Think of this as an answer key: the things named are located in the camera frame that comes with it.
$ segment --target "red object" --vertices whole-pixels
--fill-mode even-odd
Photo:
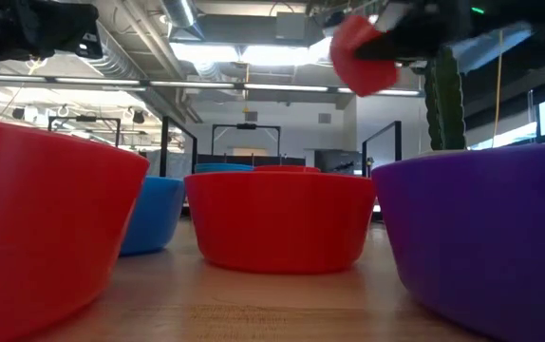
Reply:
[[[395,61],[364,61],[355,50],[381,33],[365,17],[351,15],[334,32],[329,56],[338,77],[359,96],[394,86],[399,79]]]
[[[296,166],[296,165],[267,165],[257,166],[254,171],[275,171],[275,172],[321,172],[317,167]]]
[[[102,291],[147,167],[110,146],[0,123],[0,341]]]
[[[367,178],[322,173],[212,173],[184,179],[198,248],[242,271],[344,270],[363,250],[374,205]]]

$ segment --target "cactus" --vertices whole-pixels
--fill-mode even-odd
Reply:
[[[428,62],[424,74],[426,120],[433,150],[465,149],[464,107],[459,64],[444,47]]]

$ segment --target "white wall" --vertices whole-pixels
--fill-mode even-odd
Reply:
[[[187,128],[198,138],[198,153],[211,153],[212,124],[244,123],[244,104],[232,102],[215,104],[203,102],[193,108],[205,123],[188,124]],[[258,112],[257,124],[281,126],[281,154],[288,157],[306,158],[307,165],[314,165],[315,149],[343,148],[343,111],[334,104],[285,104],[261,102],[248,103],[251,111]],[[318,123],[319,113],[331,114],[331,124]],[[218,128],[216,135],[224,129]],[[276,137],[276,131],[269,132]],[[276,155],[276,141],[264,130],[239,131],[231,128],[216,140],[215,154],[232,154],[233,148],[265,148],[269,155]]]
[[[343,149],[357,151],[357,97],[353,97],[343,115]]]

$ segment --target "desk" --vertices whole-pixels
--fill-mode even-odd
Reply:
[[[26,341],[486,341],[410,299],[380,228],[352,270],[254,275],[204,262],[182,221],[167,250],[121,258],[98,300]]]

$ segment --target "metal frame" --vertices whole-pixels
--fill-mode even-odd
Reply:
[[[76,117],[50,116],[50,117],[48,117],[48,125],[47,125],[47,130],[49,132],[57,131],[57,129],[55,129],[54,131],[52,130],[53,122],[56,121],[56,120],[60,120],[63,123],[65,123],[65,122],[67,122],[69,120],[75,120],[77,123],[95,123],[97,121],[115,123],[117,125],[117,130],[115,132],[115,137],[114,137],[114,146],[119,147],[119,141],[121,140],[121,119],[118,119],[118,118],[96,118],[96,117],[91,117],[91,116],[76,116]]]
[[[212,156],[214,155],[214,147],[216,146],[216,129],[219,127],[231,127],[241,130],[246,130],[246,128],[241,128],[242,124],[214,124],[212,125]],[[262,128],[262,129],[275,129],[276,130],[276,155],[277,157],[281,157],[281,126],[274,126],[274,125],[259,125],[259,124],[253,124],[251,127],[254,127],[254,129]]]
[[[169,148],[169,123],[173,126],[179,128],[182,133],[186,134],[193,140],[193,153],[192,153],[192,163],[191,163],[191,172],[195,173],[195,165],[197,164],[198,158],[198,139],[186,129],[181,123],[178,123],[174,119],[168,116],[162,117],[161,130],[160,130],[160,169],[159,176],[167,177],[167,151]]]
[[[369,171],[369,169],[367,168],[367,143],[379,137],[381,134],[385,133],[387,130],[393,127],[395,128],[395,162],[398,162],[402,159],[402,122],[394,121],[383,129],[374,133],[371,137],[365,139],[361,143],[361,170],[363,177],[369,177],[369,174],[367,172]]]

